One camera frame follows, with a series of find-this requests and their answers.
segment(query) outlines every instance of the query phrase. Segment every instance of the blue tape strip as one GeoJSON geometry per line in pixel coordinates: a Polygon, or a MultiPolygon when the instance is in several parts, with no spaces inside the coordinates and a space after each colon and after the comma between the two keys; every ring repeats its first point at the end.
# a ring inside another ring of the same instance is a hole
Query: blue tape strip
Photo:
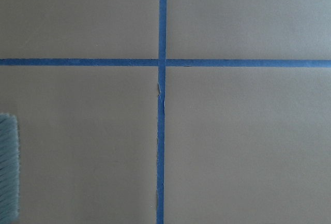
{"type": "Polygon", "coordinates": [[[157,210],[156,223],[164,216],[164,99],[166,92],[167,0],[159,3],[159,97],[157,122],[157,210]]]}
{"type": "Polygon", "coordinates": [[[167,66],[192,67],[331,67],[331,60],[167,59],[167,66]]]}
{"type": "Polygon", "coordinates": [[[6,58],[0,65],[21,66],[158,66],[158,59],[6,58]]]}

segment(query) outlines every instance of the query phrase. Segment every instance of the blue textured object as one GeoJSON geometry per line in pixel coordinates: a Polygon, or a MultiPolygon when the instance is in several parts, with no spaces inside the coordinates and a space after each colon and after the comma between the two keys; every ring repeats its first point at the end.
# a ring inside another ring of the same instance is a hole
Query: blue textured object
{"type": "Polygon", "coordinates": [[[17,119],[0,114],[0,224],[18,218],[19,167],[17,119]]]}

